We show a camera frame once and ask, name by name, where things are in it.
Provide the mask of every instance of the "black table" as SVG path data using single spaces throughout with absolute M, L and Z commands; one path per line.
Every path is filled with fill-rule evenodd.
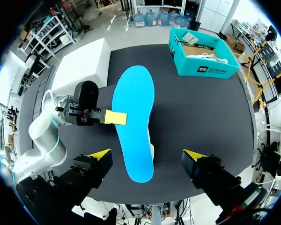
M 252 163 L 253 123 L 244 87 L 237 75 L 228 80 L 181 77 L 167 45 L 144 45 L 111 52 L 108 87 L 99 90 L 97 107 L 111 109 L 115 86 L 134 65 L 152 75 L 155 101 L 149 122 L 155 147 L 154 176 L 139 184 L 127 175 L 114 125 L 61 126 L 59 136 L 67 148 L 64 173 L 79 154 L 111 148 L 113 166 L 99 189 L 89 197 L 112 203 L 163 203 L 201 194 L 181 165 L 182 150 L 214 154 L 238 175 Z

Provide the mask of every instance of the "blue water bottle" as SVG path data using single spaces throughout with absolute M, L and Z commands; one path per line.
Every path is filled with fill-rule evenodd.
M 185 28 L 186 29 L 189 29 L 189 26 L 191 25 L 191 17 L 189 16 L 189 13 L 186 13 L 186 16 L 184 17 L 185 18 Z
M 169 25 L 169 14 L 164 10 L 158 15 L 157 23 L 159 26 L 168 26 Z
M 152 12 L 150 9 L 150 12 L 146 13 L 146 25 L 148 27 L 156 26 L 157 24 L 157 14 Z
M 175 25 L 175 18 L 179 16 L 178 13 L 176 13 L 175 10 L 173 12 L 169 13 L 169 25 Z
M 134 16 L 135 26 L 137 28 L 141 28 L 145 26 L 145 15 L 138 11 L 138 13 Z
M 186 22 L 185 18 L 182 15 L 177 16 L 175 18 L 175 25 L 174 25 L 174 27 L 176 27 L 176 28 L 184 28 L 185 27 L 185 22 Z

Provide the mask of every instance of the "shoe insole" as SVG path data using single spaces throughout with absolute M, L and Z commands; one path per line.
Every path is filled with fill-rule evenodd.
M 129 177 L 138 183 L 153 177 L 148 123 L 154 102 L 151 74 L 142 66 L 128 68 L 113 93 L 112 110 L 127 113 L 126 125 L 115 125 Z

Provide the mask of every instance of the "office chair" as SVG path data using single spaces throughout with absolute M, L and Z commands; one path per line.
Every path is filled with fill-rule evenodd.
M 254 168 L 259 165 L 259 167 L 256 169 L 257 171 L 262 167 L 264 172 L 269 172 L 272 177 L 275 178 L 281 159 L 281 155 L 277 152 L 279 143 L 273 142 L 269 146 L 265 146 L 264 144 L 261 145 L 263 146 L 263 151 L 258 149 L 258 151 L 260 152 L 260 159 L 255 165 L 252 165 L 251 167 Z
M 258 170 L 260 170 L 260 168 L 261 168 L 261 161 L 265 159 L 265 154 L 260 150 L 260 148 L 257 148 L 257 150 L 258 150 L 259 153 L 260 153 L 259 161 L 258 161 L 255 165 L 252 165 L 251 167 L 254 168 L 254 167 L 256 167 L 256 166 L 259 165 L 259 167 L 256 168 L 256 170 L 258 171 Z

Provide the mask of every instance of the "white shoe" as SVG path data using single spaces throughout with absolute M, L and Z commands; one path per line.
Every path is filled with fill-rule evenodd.
M 117 203 L 115 203 L 112 208 L 115 208 L 117 211 L 121 208 L 121 206 Z
M 213 61 L 218 61 L 222 63 L 228 63 L 228 60 L 226 59 L 220 59 L 215 57 L 214 54 L 208 55 L 207 53 L 203 53 L 201 55 L 187 55 L 187 58 L 197 58 L 197 59 L 206 59 L 206 60 L 213 60 Z

